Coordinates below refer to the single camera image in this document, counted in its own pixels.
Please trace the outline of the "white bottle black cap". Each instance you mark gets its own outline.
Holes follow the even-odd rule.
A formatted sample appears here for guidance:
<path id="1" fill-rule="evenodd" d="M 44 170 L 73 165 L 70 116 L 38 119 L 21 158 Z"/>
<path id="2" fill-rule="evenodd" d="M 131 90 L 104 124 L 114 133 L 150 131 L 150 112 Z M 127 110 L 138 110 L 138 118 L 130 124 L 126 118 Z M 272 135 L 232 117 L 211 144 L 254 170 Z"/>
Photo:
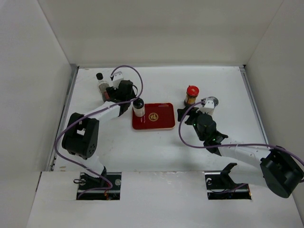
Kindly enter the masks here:
<path id="1" fill-rule="evenodd" d="M 145 115 L 145 104 L 141 98 L 133 101 L 133 111 L 137 117 L 143 117 Z"/>

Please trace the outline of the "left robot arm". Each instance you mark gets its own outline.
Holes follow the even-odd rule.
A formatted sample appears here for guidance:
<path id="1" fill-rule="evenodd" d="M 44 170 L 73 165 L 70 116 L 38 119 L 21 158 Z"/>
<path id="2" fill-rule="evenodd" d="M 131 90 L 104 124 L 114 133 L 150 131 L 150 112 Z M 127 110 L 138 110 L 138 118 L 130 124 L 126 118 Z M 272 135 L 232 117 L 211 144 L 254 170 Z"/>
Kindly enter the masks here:
<path id="1" fill-rule="evenodd" d="M 121 116 L 130 106 L 130 101 L 136 97 L 133 82 L 122 80 L 117 87 L 108 87 L 106 101 L 100 107 L 86 114 L 73 113 L 70 116 L 67 128 L 62 139 L 62 148 L 72 159 L 69 162 L 76 164 L 91 176 L 90 183 L 95 189 L 102 189 L 106 185 L 106 168 L 95 154 L 99 136 L 99 126 Z"/>

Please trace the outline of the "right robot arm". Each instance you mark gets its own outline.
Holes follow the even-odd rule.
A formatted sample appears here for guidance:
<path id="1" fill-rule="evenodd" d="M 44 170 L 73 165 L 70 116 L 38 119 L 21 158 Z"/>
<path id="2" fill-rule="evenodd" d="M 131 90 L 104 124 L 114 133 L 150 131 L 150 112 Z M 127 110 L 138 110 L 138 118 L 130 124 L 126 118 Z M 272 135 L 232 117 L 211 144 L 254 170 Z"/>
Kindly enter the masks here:
<path id="1" fill-rule="evenodd" d="M 236 159 L 261 170 L 263 185 L 281 198 L 288 198 L 304 181 L 303 161 L 283 147 L 261 143 L 238 143 L 217 130 L 212 116 L 195 107 L 178 109 L 178 122 L 194 128 L 202 149 Z"/>

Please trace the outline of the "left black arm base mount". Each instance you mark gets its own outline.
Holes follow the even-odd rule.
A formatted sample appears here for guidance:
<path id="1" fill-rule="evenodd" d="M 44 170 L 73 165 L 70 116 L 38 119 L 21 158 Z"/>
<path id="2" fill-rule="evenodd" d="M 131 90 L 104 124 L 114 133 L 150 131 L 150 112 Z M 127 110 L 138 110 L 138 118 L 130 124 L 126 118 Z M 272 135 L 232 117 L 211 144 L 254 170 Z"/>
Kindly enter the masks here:
<path id="1" fill-rule="evenodd" d="M 106 181 L 81 172 L 80 177 L 73 180 L 77 185 L 76 200 L 120 200 L 122 173 L 108 172 L 103 175 Z"/>

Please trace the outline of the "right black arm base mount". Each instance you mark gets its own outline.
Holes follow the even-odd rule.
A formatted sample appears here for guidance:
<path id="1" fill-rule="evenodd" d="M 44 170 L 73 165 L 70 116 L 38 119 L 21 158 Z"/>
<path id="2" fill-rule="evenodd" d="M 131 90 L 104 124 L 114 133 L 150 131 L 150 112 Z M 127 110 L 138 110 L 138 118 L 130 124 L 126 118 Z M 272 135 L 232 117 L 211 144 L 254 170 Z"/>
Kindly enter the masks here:
<path id="1" fill-rule="evenodd" d="M 251 200 L 249 185 L 235 183 L 229 175 L 235 166 L 230 163 L 222 170 L 204 172 L 209 200 Z"/>

